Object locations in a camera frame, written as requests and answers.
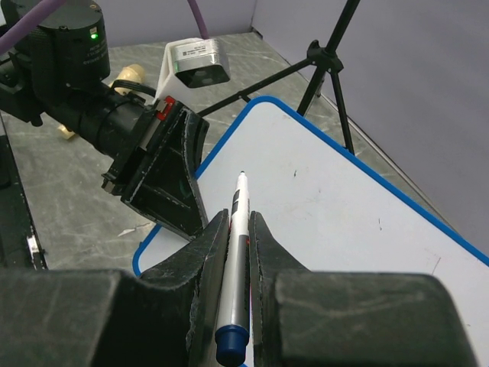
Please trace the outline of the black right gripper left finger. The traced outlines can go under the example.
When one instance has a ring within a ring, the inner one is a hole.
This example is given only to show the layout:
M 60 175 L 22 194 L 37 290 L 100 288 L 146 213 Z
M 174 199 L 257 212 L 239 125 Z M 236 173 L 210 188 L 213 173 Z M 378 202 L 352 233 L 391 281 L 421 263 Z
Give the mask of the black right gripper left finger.
M 228 211 L 168 259 L 120 270 L 1 273 L 3 366 L 214 366 Z

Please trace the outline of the blue framed whiteboard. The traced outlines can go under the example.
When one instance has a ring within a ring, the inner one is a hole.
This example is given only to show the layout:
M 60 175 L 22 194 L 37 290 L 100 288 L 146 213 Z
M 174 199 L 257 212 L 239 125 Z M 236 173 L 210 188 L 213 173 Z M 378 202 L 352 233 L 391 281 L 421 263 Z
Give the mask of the blue framed whiteboard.
M 252 99 L 196 171 L 208 217 L 231 206 L 240 173 L 251 208 L 307 268 L 438 278 L 488 364 L 488 258 L 457 232 L 272 96 Z

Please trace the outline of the white blue whiteboard marker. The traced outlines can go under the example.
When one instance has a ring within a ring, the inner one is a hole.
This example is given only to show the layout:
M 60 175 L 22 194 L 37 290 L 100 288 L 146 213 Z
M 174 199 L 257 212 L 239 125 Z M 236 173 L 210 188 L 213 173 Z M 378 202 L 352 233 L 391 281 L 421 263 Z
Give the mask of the white blue whiteboard marker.
M 215 331 L 216 360 L 223 366 L 242 365 L 250 339 L 249 218 L 248 178 L 242 171 L 238 175 L 232 199 Z

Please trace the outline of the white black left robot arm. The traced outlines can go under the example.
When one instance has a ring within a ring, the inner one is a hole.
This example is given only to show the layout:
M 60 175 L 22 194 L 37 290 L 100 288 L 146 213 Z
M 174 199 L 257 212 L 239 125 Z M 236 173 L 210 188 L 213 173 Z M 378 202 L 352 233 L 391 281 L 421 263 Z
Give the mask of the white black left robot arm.
M 103 189 L 138 214 L 194 239 L 208 219 L 196 169 L 208 122 L 181 95 L 110 74 L 102 9 L 93 1 L 3 1 L 1 108 L 32 125 L 47 114 L 109 156 Z

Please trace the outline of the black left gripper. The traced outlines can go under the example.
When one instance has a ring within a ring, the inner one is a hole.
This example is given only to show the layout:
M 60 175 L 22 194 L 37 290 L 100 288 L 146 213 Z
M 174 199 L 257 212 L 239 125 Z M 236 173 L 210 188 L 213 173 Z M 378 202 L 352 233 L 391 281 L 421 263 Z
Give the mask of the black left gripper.
M 173 97 L 146 106 L 105 95 L 81 112 L 76 132 L 113 159 L 102 188 L 136 213 L 185 239 L 208 224 L 196 181 L 209 124 Z

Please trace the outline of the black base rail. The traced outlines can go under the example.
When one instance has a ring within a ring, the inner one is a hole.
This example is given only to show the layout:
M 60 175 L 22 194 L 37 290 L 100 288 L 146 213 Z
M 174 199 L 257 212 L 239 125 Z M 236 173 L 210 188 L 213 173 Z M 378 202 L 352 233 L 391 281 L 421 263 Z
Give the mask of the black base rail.
M 5 125 L 1 124 L 1 267 L 46 270 L 44 254 Z

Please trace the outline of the black music stand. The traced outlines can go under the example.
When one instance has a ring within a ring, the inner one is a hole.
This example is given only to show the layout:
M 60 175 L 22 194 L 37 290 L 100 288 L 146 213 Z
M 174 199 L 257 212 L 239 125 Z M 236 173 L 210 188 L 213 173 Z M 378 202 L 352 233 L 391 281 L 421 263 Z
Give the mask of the black music stand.
M 301 60 L 300 62 L 295 63 L 245 89 L 237 91 L 222 101 L 203 109 L 199 112 L 199 115 L 202 117 L 210 115 L 213 112 L 229 106 L 238 100 L 250 102 L 250 95 L 252 93 L 255 93 L 266 86 L 284 79 L 293 73 L 297 73 L 306 67 L 314 67 L 315 71 L 312 79 L 309 81 L 306 91 L 304 92 L 296 111 L 301 116 L 304 116 L 307 113 L 313 98 L 320 94 L 320 89 L 324 83 L 325 77 L 330 76 L 335 96 L 335 104 L 338 109 L 338 116 L 342 127 L 345 148 L 351 154 L 354 154 L 355 148 L 351 137 L 351 130 L 348 124 L 348 114 L 346 112 L 345 100 L 339 79 L 339 74 L 344 69 L 344 66 L 338 57 L 337 49 L 359 4 L 359 0 L 347 0 L 327 45 L 322 47 L 319 45 L 317 40 L 314 40 L 309 45 L 306 52 L 306 58 L 304 60 Z

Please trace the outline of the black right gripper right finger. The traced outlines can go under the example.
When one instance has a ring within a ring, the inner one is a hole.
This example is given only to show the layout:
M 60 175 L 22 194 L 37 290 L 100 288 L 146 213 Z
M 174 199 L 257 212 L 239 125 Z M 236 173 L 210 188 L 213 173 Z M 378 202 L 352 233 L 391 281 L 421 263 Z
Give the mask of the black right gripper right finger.
M 251 214 L 254 364 L 475 366 L 455 303 L 427 274 L 310 271 Z

